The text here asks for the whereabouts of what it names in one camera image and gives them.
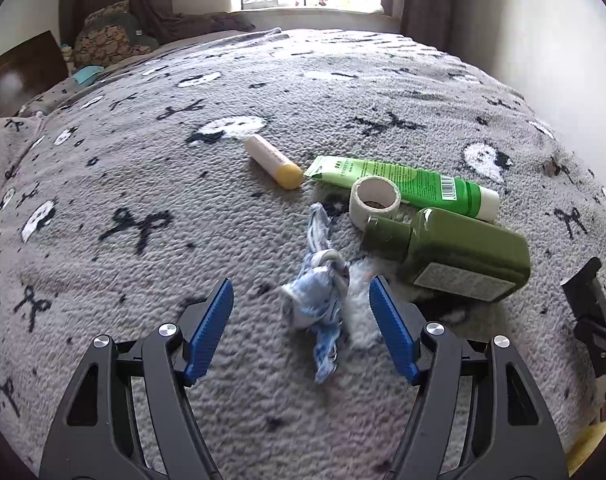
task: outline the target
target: white label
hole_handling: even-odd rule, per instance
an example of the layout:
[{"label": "white label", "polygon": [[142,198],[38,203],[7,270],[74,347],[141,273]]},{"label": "white label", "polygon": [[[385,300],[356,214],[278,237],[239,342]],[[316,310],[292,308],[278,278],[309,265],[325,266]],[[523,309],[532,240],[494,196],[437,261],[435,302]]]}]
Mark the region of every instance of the white label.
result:
[{"label": "white label", "polygon": [[432,262],[414,280],[414,285],[467,296],[475,300],[494,301],[516,283]]},{"label": "white label", "polygon": [[456,200],[456,186],[451,176],[441,175],[441,198],[443,200]]}]

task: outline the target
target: fleece blanket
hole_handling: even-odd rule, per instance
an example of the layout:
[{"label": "fleece blanket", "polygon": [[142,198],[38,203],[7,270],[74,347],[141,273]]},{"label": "fleece blanket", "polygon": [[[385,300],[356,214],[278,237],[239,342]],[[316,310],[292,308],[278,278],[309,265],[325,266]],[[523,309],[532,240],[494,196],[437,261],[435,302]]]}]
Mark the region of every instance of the fleece blanket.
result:
[{"label": "fleece blanket", "polygon": [[[94,336],[145,335],[228,277],[234,310],[189,390],[223,477],[374,479],[389,467],[415,392],[375,324],[346,327],[337,370],[317,385],[312,338],[281,319],[277,286],[297,274],[312,203],[333,218],[334,246],[363,264],[347,192],[280,189],[243,150],[254,132],[302,167],[369,158],[499,192],[497,223],[528,239],[531,278],[454,329],[510,337],[567,449],[599,402],[559,285],[599,256],[606,289],[598,168],[522,95],[456,57],[389,34],[276,29],[153,55],[48,116],[0,120],[0,429],[21,459],[38,471]],[[146,459],[163,470],[135,386]],[[464,431],[463,410],[444,468]]]}]

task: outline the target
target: white tape roll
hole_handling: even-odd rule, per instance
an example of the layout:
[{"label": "white tape roll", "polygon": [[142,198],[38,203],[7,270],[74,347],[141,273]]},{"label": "white tape roll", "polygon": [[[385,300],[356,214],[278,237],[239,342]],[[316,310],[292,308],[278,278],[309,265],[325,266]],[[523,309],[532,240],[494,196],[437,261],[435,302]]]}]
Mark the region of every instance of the white tape roll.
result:
[{"label": "white tape roll", "polygon": [[358,229],[365,231],[370,216],[391,218],[400,203],[401,193],[390,179],[363,176],[354,182],[350,192],[350,218]]}]

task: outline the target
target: silver screw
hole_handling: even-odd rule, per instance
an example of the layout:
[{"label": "silver screw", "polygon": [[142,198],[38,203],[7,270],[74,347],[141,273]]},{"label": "silver screw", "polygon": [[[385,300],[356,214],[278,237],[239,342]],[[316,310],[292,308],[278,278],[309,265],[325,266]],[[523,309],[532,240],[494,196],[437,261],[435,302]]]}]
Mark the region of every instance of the silver screw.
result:
[{"label": "silver screw", "polygon": [[168,337],[176,334],[176,325],[174,323],[165,323],[158,327],[158,333],[163,337]]},{"label": "silver screw", "polygon": [[497,335],[494,337],[494,344],[501,348],[507,348],[510,345],[510,340],[504,335]]},{"label": "silver screw", "polygon": [[94,338],[93,345],[96,348],[103,348],[104,346],[108,346],[110,342],[110,338],[107,335],[100,335]]},{"label": "silver screw", "polygon": [[425,330],[432,335],[441,335],[443,332],[445,332],[445,329],[441,323],[427,323]]}]

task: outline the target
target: patterned blanket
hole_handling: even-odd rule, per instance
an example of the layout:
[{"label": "patterned blanket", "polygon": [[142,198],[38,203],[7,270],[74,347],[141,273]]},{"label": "patterned blanket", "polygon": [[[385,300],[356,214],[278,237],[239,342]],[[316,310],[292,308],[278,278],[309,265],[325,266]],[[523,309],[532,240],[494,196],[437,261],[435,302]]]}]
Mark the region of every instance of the patterned blanket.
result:
[{"label": "patterned blanket", "polygon": [[[559,283],[596,255],[606,288],[594,171],[518,92],[456,57],[390,34],[276,29],[153,54],[47,116],[0,120],[0,429],[33,470],[93,337],[144,335],[225,276],[235,307],[189,390],[223,477],[373,479],[389,467],[415,392],[375,326],[351,324],[336,372],[315,385],[313,338],[286,330],[276,290],[298,271],[314,202],[334,246],[363,261],[347,193],[280,189],[243,150],[254,132],[302,167],[369,158],[497,190],[497,223],[528,239],[531,279],[454,329],[509,336],[572,442],[598,399]],[[162,470],[135,387],[146,457]],[[445,468],[464,431],[463,409]]]}]

